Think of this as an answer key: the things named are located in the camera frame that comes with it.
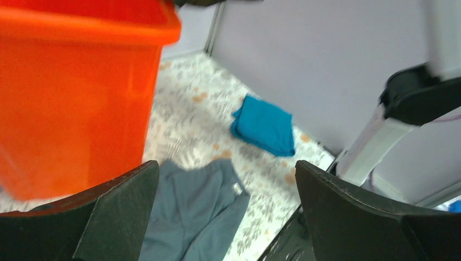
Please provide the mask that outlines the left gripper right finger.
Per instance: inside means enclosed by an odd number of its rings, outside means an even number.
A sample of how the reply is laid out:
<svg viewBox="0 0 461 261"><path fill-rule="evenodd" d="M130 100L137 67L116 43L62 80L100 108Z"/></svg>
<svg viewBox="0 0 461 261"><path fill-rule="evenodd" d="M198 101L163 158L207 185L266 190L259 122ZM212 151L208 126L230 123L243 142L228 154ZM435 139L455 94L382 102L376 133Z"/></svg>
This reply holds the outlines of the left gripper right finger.
<svg viewBox="0 0 461 261"><path fill-rule="evenodd" d="M295 168L317 260L460 260L460 214L375 194L305 160Z"/></svg>

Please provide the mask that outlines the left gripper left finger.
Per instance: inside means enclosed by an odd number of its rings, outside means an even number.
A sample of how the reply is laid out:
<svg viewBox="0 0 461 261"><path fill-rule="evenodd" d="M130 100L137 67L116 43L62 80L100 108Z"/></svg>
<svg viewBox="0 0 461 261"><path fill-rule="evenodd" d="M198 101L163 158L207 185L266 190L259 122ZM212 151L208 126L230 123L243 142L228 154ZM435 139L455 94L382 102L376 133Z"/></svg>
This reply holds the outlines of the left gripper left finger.
<svg viewBox="0 0 461 261"><path fill-rule="evenodd" d="M1 214L1 260L138 260L159 180L150 160L27 212Z"/></svg>

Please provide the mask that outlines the orange plastic trash bin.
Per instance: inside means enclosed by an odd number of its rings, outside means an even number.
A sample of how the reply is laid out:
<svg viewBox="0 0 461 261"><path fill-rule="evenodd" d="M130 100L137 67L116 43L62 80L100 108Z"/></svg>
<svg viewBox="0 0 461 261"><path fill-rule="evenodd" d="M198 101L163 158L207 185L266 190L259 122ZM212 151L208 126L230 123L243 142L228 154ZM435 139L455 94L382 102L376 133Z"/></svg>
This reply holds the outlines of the orange plastic trash bin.
<svg viewBox="0 0 461 261"><path fill-rule="evenodd" d="M171 1L1 1L1 188L74 194L141 164Z"/></svg>

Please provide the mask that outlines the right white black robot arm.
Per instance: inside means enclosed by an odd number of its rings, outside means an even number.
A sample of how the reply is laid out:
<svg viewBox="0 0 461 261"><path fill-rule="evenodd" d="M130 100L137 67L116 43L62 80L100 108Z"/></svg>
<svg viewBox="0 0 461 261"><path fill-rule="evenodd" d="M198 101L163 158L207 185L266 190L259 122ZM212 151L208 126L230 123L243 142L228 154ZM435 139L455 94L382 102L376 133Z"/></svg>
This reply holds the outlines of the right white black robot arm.
<svg viewBox="0 0 461 261"><path fill-rule="evenodd" d="M460 107L460 1L423 1L426 63L392 74L373 116L341 152L336 176L361 186L391 148L417 126Z"/></svg>

